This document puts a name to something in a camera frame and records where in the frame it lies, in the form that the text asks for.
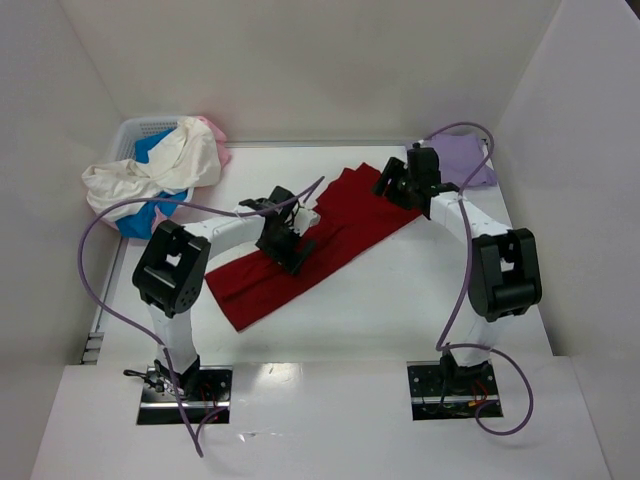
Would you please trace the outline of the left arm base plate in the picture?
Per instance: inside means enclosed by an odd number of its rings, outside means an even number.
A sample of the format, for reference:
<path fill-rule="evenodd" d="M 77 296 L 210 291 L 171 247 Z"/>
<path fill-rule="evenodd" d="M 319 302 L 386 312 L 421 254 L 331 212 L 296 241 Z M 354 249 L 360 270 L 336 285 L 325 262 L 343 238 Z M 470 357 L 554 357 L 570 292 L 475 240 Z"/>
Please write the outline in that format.
<path fill-rule="evenodd" d="M 125 370 L 125 376 L 143 381 L 136 424 L 139 426 L 176 425 L 182 422 L 173 388 L 154 366 L 143 372 Z M 190 423 L 197 426 L 208 418 L 209 424 L 228 424 L 230 420 L 231 367 L 203 366 L 196 383 L 187 394 L 181 393 L 182 404 Z"/>

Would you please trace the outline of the red t shirt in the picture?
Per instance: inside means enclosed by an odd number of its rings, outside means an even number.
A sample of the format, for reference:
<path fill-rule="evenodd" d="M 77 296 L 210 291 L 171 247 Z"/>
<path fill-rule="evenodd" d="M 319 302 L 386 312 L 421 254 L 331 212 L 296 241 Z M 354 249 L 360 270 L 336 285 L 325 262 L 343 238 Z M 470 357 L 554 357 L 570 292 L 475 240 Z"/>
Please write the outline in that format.
<path fill-rule="evenodd" d="M 273 313 L 420 216 L 371 192 L 380 172 L 363 163 L 345 168 L 316 200 L 320 222 L 304 234 L 315 247 L 296 275 L 255 251 L 205 275 L 238 332 Z"/>

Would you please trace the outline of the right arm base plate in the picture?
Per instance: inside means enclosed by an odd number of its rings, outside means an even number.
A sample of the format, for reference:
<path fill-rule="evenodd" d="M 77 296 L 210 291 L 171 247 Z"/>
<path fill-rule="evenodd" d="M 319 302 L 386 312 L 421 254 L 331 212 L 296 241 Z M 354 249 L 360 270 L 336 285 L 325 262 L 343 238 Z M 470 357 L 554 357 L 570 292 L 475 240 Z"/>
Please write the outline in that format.
<path fill-rule="evenodd" d="M 493 366 L 485 361 L 446 373 L 437 361 L 407 364 L 414 421 L 474 419 L 503 416 Z"/>

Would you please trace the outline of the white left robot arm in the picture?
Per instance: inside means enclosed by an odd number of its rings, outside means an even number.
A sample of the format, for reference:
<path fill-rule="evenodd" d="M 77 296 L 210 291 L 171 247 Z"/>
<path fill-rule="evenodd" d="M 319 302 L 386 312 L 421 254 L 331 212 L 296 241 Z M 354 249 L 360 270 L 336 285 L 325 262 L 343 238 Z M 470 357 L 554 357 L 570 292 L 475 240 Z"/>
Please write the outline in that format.
<path fill-rule="evenodd" d="M 277 186 L 269 197 L 244 200 L 228 214 L 186 225 L 161 222 L 132 281 L 160 339 L 154 366 L 168 389 L 186 398 L 198 388 L 200 356 L 193 342 L 191 308 L 201 293 L 208 262 L 252 243 L 272 263 L 295 275 L 315 248 L 303 235 L 320 219 L 292 192 Z"/>

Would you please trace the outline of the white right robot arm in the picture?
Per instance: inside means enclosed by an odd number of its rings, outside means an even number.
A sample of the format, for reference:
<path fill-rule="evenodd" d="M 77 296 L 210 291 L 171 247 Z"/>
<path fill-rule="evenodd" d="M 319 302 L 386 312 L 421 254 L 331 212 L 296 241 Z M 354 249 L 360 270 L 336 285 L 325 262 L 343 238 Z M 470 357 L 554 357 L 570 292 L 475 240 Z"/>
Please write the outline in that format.
<path fill-rule="evenodd" d="M 542 297 L 536 240 L 527 228 L 514 229 L 469 201 L 460 188 L 443 182 L 439 157 L 416 144 L 402 161 L 391 157 L 372 193 L 445 228 L 466 247 L 461 298 L 437 341 L 443 384 L 467 389 L 487 368 L 500 321 L 525 314 Z"/>

